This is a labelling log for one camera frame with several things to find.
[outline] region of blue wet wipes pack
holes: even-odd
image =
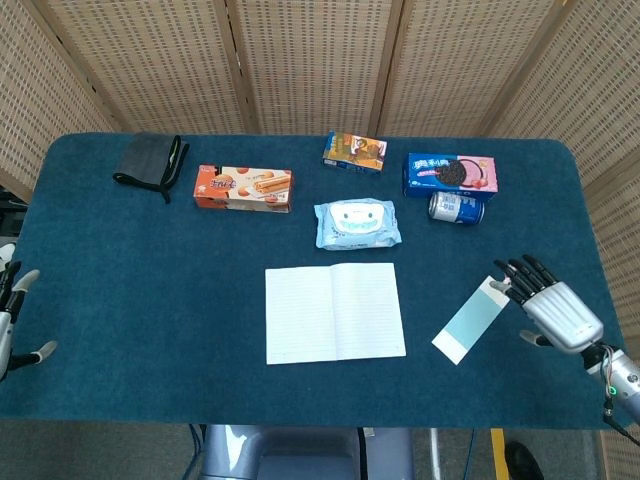
[[[357,250],[392,247],[402,242],[393,202],[373,198],[314,206],[318,217],[316,247]]]

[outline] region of black shoe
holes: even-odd
[[[527,447],[519,442],[509,442],[504,447],[507,469],[513,480],[544,480],[538,462]]]

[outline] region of gray floor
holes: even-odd
[[[445,480],[464,471],[470,430],[440,430]],[[592,432],[513,430],[534,452],[546,480],[599,480]],[[0,479],[180,479],[191,458],[183,425],[0,421]],[[431,478],[427,430],[414,432],[418,480]],[[488,430],[478,432],[469,480],[495,479]]]

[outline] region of orange snack box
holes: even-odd
[[[200,165],[193,198],[199,207],[289,213],[291,170]]]

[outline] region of black fabric pouch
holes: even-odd
[[[171,202],[169,189],[176,183],[189,144],[179,135],[136,133],[120,161],[113,179],[125,185],[160,192]]]

